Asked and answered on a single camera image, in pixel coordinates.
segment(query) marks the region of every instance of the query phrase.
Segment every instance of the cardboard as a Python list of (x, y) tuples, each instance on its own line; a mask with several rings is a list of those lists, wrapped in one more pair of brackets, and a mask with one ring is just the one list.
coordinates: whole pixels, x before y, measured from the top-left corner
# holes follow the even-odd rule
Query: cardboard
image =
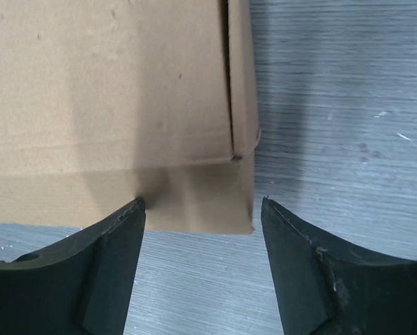
[(0, 0), (0, 223), (251, 232), (248, 1)]

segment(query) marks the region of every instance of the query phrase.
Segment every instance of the cardboard box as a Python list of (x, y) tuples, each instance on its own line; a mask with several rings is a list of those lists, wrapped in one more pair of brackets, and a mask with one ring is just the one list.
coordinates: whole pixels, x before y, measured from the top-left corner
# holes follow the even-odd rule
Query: cardboard box
[(0, 0), (0, 223), (252, 231), (245, 0)]

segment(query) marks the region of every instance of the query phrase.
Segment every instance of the black robotic claw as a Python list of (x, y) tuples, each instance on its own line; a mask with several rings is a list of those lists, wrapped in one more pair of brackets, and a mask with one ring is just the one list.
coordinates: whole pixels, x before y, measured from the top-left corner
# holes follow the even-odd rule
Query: black robotic claw
[(0, 262), (0, 335), (123, 333), (145, 228), (135, 200), (55, 244)]
[(417, 335), (417, 262), (319, 229), (264, 199), (264, 239), (285, 335)]

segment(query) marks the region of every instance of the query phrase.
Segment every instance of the wooden surface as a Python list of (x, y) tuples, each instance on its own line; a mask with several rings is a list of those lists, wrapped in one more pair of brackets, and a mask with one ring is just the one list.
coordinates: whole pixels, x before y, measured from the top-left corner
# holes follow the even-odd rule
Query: wooden surface
[[(417, 259), (417, 1), (252, 2), (256, 217), (268, 195), (349, 241)], [(281, 334), (255, 227), (146, 233), (126, 334)], [(0, 260), (73, 232), (0, 225)]]

